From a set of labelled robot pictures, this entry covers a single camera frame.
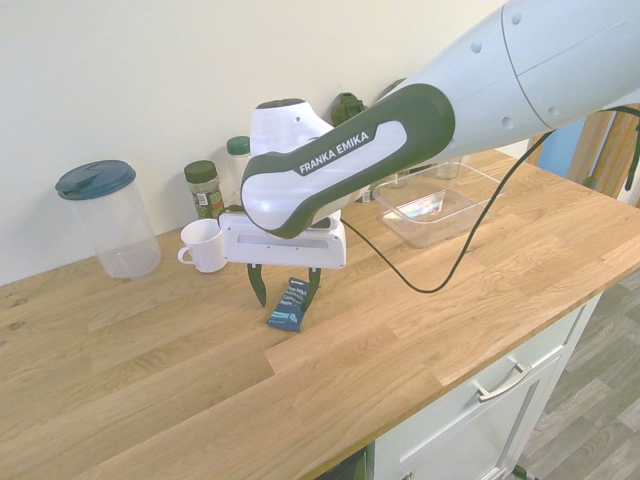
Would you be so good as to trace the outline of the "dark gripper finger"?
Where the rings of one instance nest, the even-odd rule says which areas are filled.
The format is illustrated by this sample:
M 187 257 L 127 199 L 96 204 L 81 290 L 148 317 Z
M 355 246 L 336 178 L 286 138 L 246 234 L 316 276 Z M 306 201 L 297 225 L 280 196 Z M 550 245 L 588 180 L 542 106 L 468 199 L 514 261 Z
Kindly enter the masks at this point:
M 309 286 L 307 289 L 307 295 L 305 297 L 305 300 L 302 306 L 303 312 L 306 312 L 308 310 L 308 308 L 310 307 L 314 299 L 314 296 L 320 286 L 321 273 L 322 273 L 322 270 L 320 268 L 309 269 Z
M 252 289 L 260 305 L 266 305 L 266 286 L 262 278 L 262 265 L 255 263 L 247 264 L 247 272 Z

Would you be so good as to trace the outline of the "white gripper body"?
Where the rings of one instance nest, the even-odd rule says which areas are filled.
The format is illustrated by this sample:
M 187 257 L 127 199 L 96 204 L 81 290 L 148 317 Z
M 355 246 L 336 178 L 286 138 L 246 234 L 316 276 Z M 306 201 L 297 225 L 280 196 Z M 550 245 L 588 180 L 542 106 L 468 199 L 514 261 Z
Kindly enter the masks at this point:
M 223 213 L 224 255 L 230 262 L 339 269 L 346 263 L 341 211 L 331 214 L 293 239 L 276 237 L 255 226 L 244 213 Z

